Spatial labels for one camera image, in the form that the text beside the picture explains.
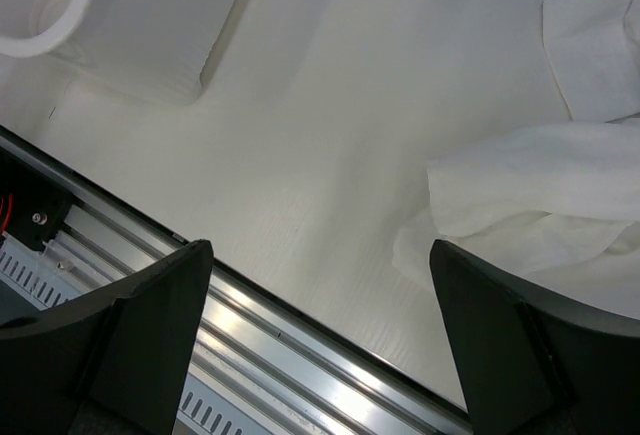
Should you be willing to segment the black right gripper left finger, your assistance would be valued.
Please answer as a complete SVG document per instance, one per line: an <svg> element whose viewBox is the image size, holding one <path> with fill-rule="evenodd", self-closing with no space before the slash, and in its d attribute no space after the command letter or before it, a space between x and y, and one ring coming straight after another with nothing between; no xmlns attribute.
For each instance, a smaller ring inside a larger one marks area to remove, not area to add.
<svg viewBox="0 0 640 435"><path fill-rule="evenodd" d="M1 326L4 434L169 434L214 264L207 240Z"/></svg>

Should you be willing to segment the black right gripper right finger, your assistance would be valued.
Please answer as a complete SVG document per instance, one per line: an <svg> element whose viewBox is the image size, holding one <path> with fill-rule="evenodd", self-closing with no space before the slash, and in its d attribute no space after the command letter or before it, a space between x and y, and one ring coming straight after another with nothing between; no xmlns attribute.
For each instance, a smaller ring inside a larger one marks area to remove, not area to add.
<svg viewBox="0 0 640 435"><path fill-rule="evenodd" d="M474 433L638 433L638 320L444 240L429 264Z"/></svg>

